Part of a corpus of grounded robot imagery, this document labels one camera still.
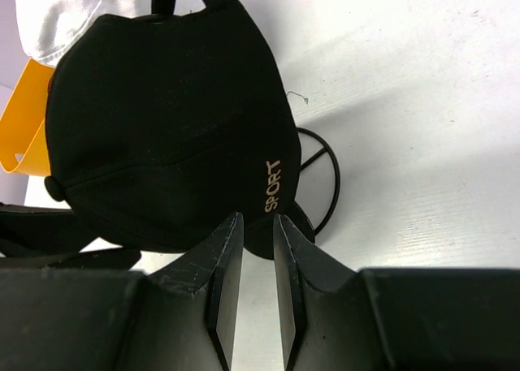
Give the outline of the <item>black cap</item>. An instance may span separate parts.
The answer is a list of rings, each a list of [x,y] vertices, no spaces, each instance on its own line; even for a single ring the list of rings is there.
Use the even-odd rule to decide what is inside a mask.
[[[296,203],[301,142],[273,53],[239,0],[102,15],[50,83],[48,193],[113,244],[185,252],[239,212],[273,256],[273,222],[314,239]]]

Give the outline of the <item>white hat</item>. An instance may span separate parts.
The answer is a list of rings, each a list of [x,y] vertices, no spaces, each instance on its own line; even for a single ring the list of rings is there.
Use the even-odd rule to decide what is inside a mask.
[[[217,0],[15,0],[24,52],[62,73],[166,72],[206,51]]]

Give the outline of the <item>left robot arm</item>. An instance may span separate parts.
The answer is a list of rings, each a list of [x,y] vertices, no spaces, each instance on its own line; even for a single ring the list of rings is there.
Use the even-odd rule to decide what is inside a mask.
[[[69,209],[1,204],[3,269],[129,270],[141,259],[135,248],[85,252],[97,237]]]

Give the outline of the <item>yellow bin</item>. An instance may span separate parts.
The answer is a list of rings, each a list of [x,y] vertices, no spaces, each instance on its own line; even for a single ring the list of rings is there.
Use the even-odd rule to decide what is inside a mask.
[[[50,175],[46,103],[54,68],[29,60],[1,117],[1,166],[7,173]]]

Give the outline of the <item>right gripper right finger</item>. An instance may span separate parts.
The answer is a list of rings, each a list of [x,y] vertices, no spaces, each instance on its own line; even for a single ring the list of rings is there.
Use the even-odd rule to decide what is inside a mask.
[[[351,270],[285,216],[273,226],[287,370],[516,370],[519,272]]]

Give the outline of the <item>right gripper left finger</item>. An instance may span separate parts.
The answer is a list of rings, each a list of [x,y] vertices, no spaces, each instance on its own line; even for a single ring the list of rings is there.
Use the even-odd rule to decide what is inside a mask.
[[[4,370],[228,370],[244,222],[152,274],[137,250],[1,260]]]

